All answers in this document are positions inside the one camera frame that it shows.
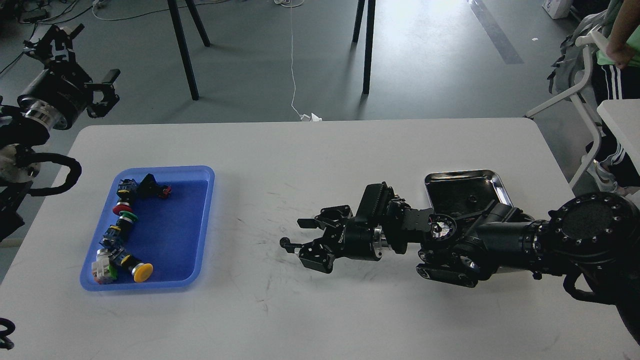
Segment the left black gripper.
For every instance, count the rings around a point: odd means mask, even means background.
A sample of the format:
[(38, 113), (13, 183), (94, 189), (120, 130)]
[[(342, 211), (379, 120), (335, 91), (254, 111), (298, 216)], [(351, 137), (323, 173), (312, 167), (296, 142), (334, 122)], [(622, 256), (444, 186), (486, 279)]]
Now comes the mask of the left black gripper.
[[(120, 69), (111, 69), (101, 82), (93, 82), (77, 64), (73, 39), (84, 29), (83, 23), (75, 28), (52, 24), (37, 41), (23, 41), (22, 54), (48, 68), (18, 96), (17, 103), (26, 119), (47, 132), (71, 129), (85, 109), (91, 118), (105, 117), (120, 100), (114, 87)], [(101, 100), (92, 102), (94, 92), (102, 94)]]

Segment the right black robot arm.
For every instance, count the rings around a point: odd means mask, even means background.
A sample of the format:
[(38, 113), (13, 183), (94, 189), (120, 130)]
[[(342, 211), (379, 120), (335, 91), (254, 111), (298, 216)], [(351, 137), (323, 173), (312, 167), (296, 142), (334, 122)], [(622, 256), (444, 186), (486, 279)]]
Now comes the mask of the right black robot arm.
[(639, 209), (616, 193), (583, 194), (534, 219), (520, 208), (491, 201), (458, 216), (416, 209), (386, 182), (366, 186), (357, 212), (349, 205), (325, 207), (300, 218), (303, 229), (320, 229), (308, 243), (279, 240), (307, 269), (329, 274), (334, 260), (378, 261), (382, 248), (399, 255), (420, 245), (417, 273), (426, 280), (474, 288), (498, 269), (524, 269), (535, 280), (562, 276), (573, 299), (616, 307), (639, 340)]

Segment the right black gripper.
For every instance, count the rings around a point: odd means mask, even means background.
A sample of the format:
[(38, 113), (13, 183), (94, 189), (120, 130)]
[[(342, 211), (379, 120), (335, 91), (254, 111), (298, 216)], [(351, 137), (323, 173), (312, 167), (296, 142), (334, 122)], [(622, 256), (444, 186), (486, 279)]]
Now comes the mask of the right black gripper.
[(334, 260), (338, 258), (381, 260), (386, 246), (382, 227), (368, 227), (353, 216), (349, 205), (338, 205), (322, 208), (320, 214), (313, 218), (298, 218), (297, 225), (302, 229), (332, 229), (337, 233), (305, 244), (290, 242), (290, 246), (284, 249), (297, 255), (305, 268), (325, 274), (332, 273)]

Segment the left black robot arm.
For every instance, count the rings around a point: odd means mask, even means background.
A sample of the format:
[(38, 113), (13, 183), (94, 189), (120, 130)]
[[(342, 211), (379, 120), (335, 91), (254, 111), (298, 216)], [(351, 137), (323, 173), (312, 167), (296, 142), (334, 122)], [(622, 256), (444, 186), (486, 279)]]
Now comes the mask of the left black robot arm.
[[(61, 153), (36, 152), (50, 139), (51, 130), (68, 130), (84, 111), (91, 118), (105, 117), (119, 102), (114, 82), (119, 69), (108, 71), (103, 80), (94, 81), (78, 64), (73, 48), (84, 29), (55, 24), (37, 41), (23, 42), (23, 54), (43, 64), (43, 70), (17, 98), (17, 105), (1, 105), (1, 192), (0, 237), (7, 239), (25, 225), (18, 209), (25, 196), (54, 196), (69, 191), (82, 174), (76, 159)], [(55, 187), (33, 187), (41, 163), (67, 167), (64, 183)]]

